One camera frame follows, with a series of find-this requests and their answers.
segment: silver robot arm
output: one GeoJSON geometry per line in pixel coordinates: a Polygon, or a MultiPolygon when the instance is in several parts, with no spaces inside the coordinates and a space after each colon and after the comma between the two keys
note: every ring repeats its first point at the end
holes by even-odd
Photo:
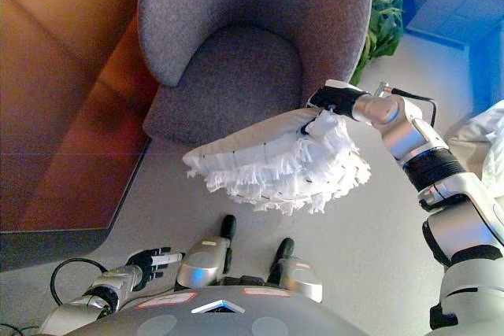
{"type": "Polygon", "coordinates": [[[384,145],[417,188],[431,213],[423,233],[434,258],[445,266],[439,303],[431,308],[429,335],[478,334],[504,330],[504,211],[447,144],[422,120],[418,107],[381,87],[371,94],[329,80],[310,100],[363,121],[381,133],[384,145]]]}
{"type": "Polygon", "coordinates": [[[144,250],[131,256],[126,265],[102,273],[84,295],[53,310],[39,332],[55,336],[67,334],[121,310],[133,292],[163,276],[158,270],[182,260],[182,253],[167,254],[169,250],[169,247],[144,250]]]}

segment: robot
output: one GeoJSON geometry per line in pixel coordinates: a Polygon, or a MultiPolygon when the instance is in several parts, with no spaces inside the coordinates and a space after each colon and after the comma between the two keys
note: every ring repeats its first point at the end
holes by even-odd
{"type": "MultiPolygon", "coordinates": [[[[430,336],[504,334],[504,210],[481,181],[466,172],[422,119],[404,91],[382,83],[371,95],[329,80],[308,106],[373,126],[418,191],[429,216],[422,226],[433,257],[445,267],[430,336]]],[[[41,334],[81,335],[346,335],[364,332],[321,305],[322,284],[286,238],[266,281],[225,276],[232,259],[235,218],[220,236],[204,238],[187,255],[169,249],[137,253],[107,271],[74,301],[46,319],[41,334]],[[134,291],[181,261],[175,291],[123,309],[134,291]]]]}

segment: wire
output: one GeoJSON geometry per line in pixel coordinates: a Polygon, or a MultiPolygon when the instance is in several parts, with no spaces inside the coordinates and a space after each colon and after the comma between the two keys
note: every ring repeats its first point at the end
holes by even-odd
{"type": "Polygon", "coordinates": [[[145,299],[145,298],[152,298],[152,297],[157,297],[158,295],[162,295],[162,294],[166,294],[166,293],[169,293],[170,291],[173,291],[173,289],[175,289],[175,287],[170,287],[169,289],[167,290],[164,290],[164,291],[161,291],[159,293],[156,293],[156,294],[149,294],[149,295],[143,295],[141,297],[136,297],[136,298],[132,298],[130,299],[129,301],[127,301],[126,303],[124,303],[120,309],[124,308],[125,305],[129,305],[130,303],[132,303],[133,301],[136,301],[137,299],[145,299]]]}
{"type": "Polygon", "coordinates": [[[417,94],[411,94],[410,92],[406,92],[405,90],[398,90],[397,88],[392,88],[391,93],[398,94],[400,96],[404,96],[405,98],[414,98],[416,100],[422,100],[423,102],[430,102],[432,105],[431,126],[434,127],[435,117],[438,112],[438,105],[435,103],[433,98],[426,98],[424,96],[418,96],[417,94]]]}
{"type": "Polygon", "coordinates": [[[61,299],[59,298],[59,296],[56,294],[56,288],[54,286],[54,282],[56,281],[56,275],[57,273],[59,272],[59,270],[61,268],[63,268],[66,264],[70,264],[70,263],[76,263],[76,262],[80,262],[80,263],[89,263],[91,265],[94,265],[96,268],[98,268],[102,273],[105,273],[107,271],[107,269],[101,265],[100,263],[94,261],[94,260],[90,260],[90,259],[84,259],[82,257],[74,257],[72,259],[68,259],[68,260],[65,260],[63,261],[61,264],[59,264],[54,270],[53,270],[53,274],[51,275],[50,277],[50,293],[51,295],[53,296],[54,300],[56,301],[57,305],[58,306],[61,306],[63,305],[63,302],[61,302],[61,299]]]}
{"type": "Polygon", "coordinates": [[[10,324],[7,323],[0,323],[0,326],[8,327],[16,332],[16,334],[20,334],[21,336],[24,336],[24,333],[21,332],[21,330],[15,326],[11,326],[10,324]]]}

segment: fabric upholstery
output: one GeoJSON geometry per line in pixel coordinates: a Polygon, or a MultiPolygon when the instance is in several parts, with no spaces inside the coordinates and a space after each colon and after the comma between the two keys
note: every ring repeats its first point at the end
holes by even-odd
{"type": "Polygon", "coordinates": [[[212,142],[298,107],[301,74],[296,50],[281,37],[254,27],[221,29],[177,87],[160,87],[144,128],[155,138],[212,142]]]}
{"type": "MultiPolygon", "coordinates": [[[[139,0],[139,36],[154,76],[176,87],[195,51],[217,30],[237,24],[269,30],[292,43],[302,62],[302,92],[294,109],[326,79],[350,78],[364,44],[370,6],[371,0],[139,0]]],[[[289,89],[282,91],[288,94],[289,89]]],[[[166,93],[161,88],[159,95],[166,93]]],[[[224,109],[218,104],[216,108],[224,109]]],[[[171,117],[167,109],[165,118],[171,117]]]]}

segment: houseplant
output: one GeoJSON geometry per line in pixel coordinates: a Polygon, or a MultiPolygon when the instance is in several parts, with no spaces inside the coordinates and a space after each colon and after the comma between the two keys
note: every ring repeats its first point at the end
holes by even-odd
{"type": "Polygon", "coordinates": [[[357,85],[368,62],[383,55],[393,55],[404,34],[402,24],[404,0],[372,0],[368,34],[361,57],[350,83],[357,85]]]}

